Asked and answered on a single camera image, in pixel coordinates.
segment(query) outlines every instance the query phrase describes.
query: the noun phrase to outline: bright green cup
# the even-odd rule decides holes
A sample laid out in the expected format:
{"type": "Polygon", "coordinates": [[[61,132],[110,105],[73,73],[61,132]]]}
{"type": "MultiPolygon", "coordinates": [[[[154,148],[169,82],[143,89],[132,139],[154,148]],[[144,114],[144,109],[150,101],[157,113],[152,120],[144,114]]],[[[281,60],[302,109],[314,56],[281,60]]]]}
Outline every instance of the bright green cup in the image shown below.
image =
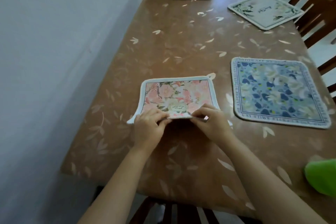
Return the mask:
{"type": "Polygon", "coordinates": [[[336,197],[336,159],[309,162],[304,175],[318,192],[336,197]]]}

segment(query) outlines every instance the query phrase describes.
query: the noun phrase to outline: white wall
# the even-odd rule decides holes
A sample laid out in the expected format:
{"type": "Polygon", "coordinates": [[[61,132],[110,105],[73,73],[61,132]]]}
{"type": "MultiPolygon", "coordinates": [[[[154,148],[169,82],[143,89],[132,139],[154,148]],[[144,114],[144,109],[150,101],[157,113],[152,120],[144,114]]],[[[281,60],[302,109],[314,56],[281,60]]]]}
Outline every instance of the white wall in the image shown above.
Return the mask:
{"type": "Polygon", "coordinates": [[[0,223],[75,223],[95,186],[58,174],[141,0],[0,0],[0,223]]]}

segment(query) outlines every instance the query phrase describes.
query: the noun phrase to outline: brown tabletop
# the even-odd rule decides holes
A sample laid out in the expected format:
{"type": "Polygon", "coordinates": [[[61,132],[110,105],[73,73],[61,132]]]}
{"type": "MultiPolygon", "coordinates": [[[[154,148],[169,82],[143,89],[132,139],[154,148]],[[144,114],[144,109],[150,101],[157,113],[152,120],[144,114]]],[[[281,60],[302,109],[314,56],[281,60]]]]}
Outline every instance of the brown tabletop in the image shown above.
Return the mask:
{"type": "MultiPolygon", "coordinates": [[[[233,57],[304,62],[329,112],[335,109],[294,23],[265,33],[227,9],[237,1],[143,0],[62,171],[107,183],[133,145],[126,121],[137,109],[141,82],[215,73],[217,100],[235,135],[317,213],[336,222],[336,201],[315,192],[302,173],[310,159],[335,158],[335,115],[332,126],[322,130],[244,121],[233,114],[233,57]]],[[[138,192],[257,217],[229,158],[188,120],[168,125],[138,192]]]]}

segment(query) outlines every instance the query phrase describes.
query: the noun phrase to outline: floral placemat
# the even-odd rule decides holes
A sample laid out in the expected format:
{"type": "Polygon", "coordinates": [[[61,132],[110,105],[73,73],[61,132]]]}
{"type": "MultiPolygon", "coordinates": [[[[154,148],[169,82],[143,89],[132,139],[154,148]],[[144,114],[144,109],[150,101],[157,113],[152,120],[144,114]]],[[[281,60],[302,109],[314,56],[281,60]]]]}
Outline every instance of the floral placemat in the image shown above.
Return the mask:
{"type": "Polygon", "coordinates": [[[270,30],[304,14],[283,0],[242,0],[228,8],[262,30],[270,30]]]}
{"type": "Polygon", "coordinates": [[[141,84],[136,115],[157,108],[169,113],[170,119],[191,118],[191,114],[204,104],[219,109],[211,79],[207,76],[160,78],[145,80],[141,84]]]}
{"type": "Polygon", "coordinates": [[[234,111],[242,119],[328,128],[325,110],[308,68],[299,61],[233,58],[234,111]]]}

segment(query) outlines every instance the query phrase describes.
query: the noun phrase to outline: person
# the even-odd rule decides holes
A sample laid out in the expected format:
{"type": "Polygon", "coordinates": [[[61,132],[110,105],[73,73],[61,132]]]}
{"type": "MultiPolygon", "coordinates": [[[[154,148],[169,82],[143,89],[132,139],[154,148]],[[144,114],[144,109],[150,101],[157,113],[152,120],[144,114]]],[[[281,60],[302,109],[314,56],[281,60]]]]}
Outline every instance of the person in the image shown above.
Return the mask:
{"type": "MultiPolygon", "coordinates": [[[[135,118],[133,148],[78,224],[126,222],[142,169],[161,140],[166,125],[172,121],[165,119],[168,116],[159,109],[150,109],[135,118]]],[[[223,112],[205,104],[192,116],[208,116],[207,122],[197,118],[192,118],[191,122],[231,159],[264,224],[326,223],[237,139],[223,112]]]]}

